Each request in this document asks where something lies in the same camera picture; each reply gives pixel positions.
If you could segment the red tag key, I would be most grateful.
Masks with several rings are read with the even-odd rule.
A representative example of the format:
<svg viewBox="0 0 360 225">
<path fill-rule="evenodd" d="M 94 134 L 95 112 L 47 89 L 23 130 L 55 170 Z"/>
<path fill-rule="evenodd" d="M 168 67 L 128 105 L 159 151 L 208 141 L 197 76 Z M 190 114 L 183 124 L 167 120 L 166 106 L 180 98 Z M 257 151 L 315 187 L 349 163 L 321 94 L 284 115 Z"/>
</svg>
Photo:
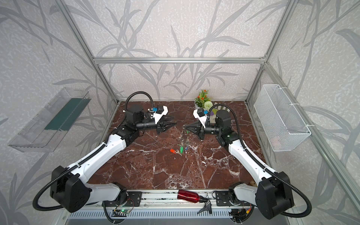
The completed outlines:
<svg viewBox="0 0 360 225">
<path fill-rule="evenodd" d="M 180 151 L 179 151 L 179 150 L 174 150 L 174 149 L 171 149 L 171 150 L 170 150 L 170 152 L 171 152 L 171 153 L 174 153 L 174 154 L 179 154 L 179 155 L 181 155 L 181 156 L 182 156 L 182 154 L 180 153 Z"/>
</svg>

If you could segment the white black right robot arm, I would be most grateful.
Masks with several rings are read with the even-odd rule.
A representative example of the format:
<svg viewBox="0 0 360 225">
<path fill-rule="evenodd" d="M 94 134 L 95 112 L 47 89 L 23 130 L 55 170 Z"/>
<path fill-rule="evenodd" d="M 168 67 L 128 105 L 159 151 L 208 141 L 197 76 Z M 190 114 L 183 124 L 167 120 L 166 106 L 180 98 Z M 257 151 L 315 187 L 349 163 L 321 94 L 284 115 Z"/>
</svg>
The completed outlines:
<svg viewBox="0 0 360 225">
<path fill-rule="evenodd" d="M 242 140 L 239 134 L 232 129 L 231 116 L 227 110 L 219 110 L 215 123 L 209 122 L 209 112 L 203 108 L 193 111 L 198 120 L 186 125 L 186 130 L 194 133 L 203 140 L 205 135 L 214 135 L 220 146 L 224 147 L 249 172 L 256 186 L 245 183 L 236 183 L 229 187 L 228 199 L 233 205 L 248 202 L 256 206 L 261 214 L 271 219 L 294 206 L 291 188 L 284 184 L 289 177 L 284 173 L 279 178 L 270 175 L 267 171 L 277 175 L 277 172 L 264 163 Z"/>
</svg>

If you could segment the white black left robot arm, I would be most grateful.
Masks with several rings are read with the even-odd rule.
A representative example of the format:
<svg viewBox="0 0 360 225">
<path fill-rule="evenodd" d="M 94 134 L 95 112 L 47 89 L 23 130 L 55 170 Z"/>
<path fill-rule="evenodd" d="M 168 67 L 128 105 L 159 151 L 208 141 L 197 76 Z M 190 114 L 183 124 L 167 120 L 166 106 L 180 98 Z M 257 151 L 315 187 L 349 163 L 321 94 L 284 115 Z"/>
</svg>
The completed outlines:
<svg viewBox="0 0 360 225">
<path fill-rule="evenodd" d="M 130 146 L 142 130 L 155 130 L 158 134 L 175 126 L 168 116 L 168 107 L 158 106 L 144 112 L 140 105 L 125 111 L 125 121 L 118 126 L 103 142 L 88 155 L 71 164 L 69 168 L 57 167 L 52 179 L 57 181 L 50 187 L 50 197 L 69 212 L 76 212 L 90 203 L 115 201 L 122 204 L 127 198 L 127 189 L 119 183 L 89 184 L 93 174 L 109 159 Z"/>
</svg>

